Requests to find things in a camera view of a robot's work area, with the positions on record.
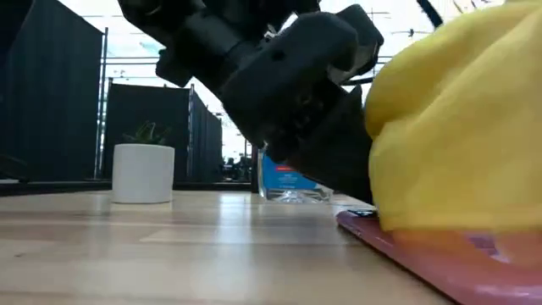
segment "wooden table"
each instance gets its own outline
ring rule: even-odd
[[[350,204],[181,191],[0,198],[0,304],[447,304],[339,230]]]

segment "plastic bottle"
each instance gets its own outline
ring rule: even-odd
[[[328,203],[333,195],[333,190],[274,163],[263,152],[258,154],[258,185],[260,196],[276,202]]]

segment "white pot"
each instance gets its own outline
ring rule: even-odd
[[[172,200],[175,150],[120,144],[113,155],[113,202],[160,203]]]

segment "yellow towel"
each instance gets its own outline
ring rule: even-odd
[[[464,14],[368,94],[384,230],[542,227],[542,1]]]

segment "bottle label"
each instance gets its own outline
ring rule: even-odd
[[[263,186],[267,189],[313,190],[317,183],[297,173],[291,167],[276,164],[263,156]]]

